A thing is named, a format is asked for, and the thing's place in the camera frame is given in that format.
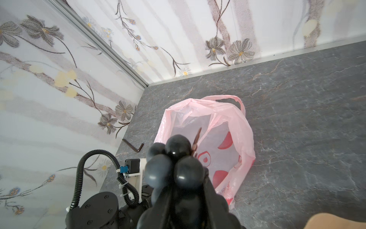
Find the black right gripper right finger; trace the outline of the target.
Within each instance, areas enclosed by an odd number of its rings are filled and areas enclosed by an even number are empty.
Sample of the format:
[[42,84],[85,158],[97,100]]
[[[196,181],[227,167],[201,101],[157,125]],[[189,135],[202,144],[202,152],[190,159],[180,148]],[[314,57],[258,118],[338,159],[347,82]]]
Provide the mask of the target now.
[[204,229],[245,229],[239,219],[229,212],[227,201],[216,193],[209,178],[208,169],[204,169],[202,198],[204,202]]

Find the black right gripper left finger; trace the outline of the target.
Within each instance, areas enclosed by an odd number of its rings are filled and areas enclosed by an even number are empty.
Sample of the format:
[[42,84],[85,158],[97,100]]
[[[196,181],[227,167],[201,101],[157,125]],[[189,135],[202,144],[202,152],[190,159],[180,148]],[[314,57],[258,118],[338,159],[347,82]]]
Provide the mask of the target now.
[[165,187],[156,203],[138,220],[137,229],[169,229],[174,187]]

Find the dark fake grape bunch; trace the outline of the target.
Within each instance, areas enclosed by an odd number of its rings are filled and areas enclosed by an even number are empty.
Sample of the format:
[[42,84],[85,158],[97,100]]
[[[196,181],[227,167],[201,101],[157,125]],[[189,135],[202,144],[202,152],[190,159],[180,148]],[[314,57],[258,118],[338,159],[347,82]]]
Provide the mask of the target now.
[[202,198],[204,168],[193,156],[199,137],[198,132],[190,142],[183,135],[174,135],[166,144],[154,143],[149,149],[145,178],[153,187],[152,206],[165,187],[174,187],[170,229],[202,229],[205,226]]

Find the pink plastic bag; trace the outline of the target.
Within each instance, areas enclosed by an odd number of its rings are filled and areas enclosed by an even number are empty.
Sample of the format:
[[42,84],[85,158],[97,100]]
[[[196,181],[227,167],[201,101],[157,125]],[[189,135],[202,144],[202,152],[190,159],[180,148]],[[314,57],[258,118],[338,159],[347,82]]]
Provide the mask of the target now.
[[233,209],[234,197],[255,161],[253,131],[242,100],[236,95],[211,95],[170,106],[155,142],[165,144],[178,134],[191,143],[199,136],[194,155],[208,168],[216,193]]

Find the pink scalloped plate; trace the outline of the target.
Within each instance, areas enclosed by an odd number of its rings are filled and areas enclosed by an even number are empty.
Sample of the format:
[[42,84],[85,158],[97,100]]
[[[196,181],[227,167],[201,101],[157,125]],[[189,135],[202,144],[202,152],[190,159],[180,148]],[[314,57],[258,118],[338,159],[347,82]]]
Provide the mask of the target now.
[[329,213],[318,213],[308,220],[304,229],[366,229],[366,223],[344,219]]

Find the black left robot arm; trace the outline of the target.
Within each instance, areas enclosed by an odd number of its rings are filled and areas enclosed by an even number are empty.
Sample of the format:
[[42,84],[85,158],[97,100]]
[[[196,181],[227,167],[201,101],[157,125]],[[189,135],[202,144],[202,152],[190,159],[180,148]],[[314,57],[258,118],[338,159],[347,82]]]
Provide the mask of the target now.
[[[100,192],[80,204],[85,162],[94,155],[103,155],[115,167],[120,195]],[[117,158],[106,150],[92,150],[79,161],[73,198],[67,208],[68,229],[135,229],[143,213],[151,207],[153,188],[143,185],[145,158],[127,159],[121,166]]]

